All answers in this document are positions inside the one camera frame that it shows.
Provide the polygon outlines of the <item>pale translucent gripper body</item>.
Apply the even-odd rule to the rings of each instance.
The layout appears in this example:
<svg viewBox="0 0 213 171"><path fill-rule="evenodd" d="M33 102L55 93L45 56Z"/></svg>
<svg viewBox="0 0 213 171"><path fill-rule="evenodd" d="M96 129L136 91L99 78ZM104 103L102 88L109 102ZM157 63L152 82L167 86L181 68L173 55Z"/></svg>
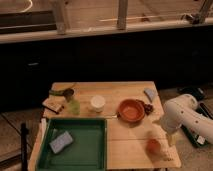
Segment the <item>pale translucent gripper body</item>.
<svg viewBox="0 0 213 171"><path fill-rule="evenodd" d="M176 144L175 132L163 121L155 120L153 124L160 126L166 132L166 138L169 146L174 146Z"/></svg>

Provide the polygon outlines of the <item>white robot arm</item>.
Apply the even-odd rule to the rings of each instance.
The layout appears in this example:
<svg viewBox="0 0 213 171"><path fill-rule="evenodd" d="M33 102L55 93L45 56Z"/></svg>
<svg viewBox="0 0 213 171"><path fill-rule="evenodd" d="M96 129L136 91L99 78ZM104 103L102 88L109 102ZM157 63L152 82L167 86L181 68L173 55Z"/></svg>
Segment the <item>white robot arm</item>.
<svg viewBox="0 0 213 171"><path fill-rule="evenodd" d="M190 94L179 95L163 104L164 114L154 123L165 131L170 146L176 143L175 133L182 125L213 144L213 120L199 114L197 108L198 101Z"/></svg>

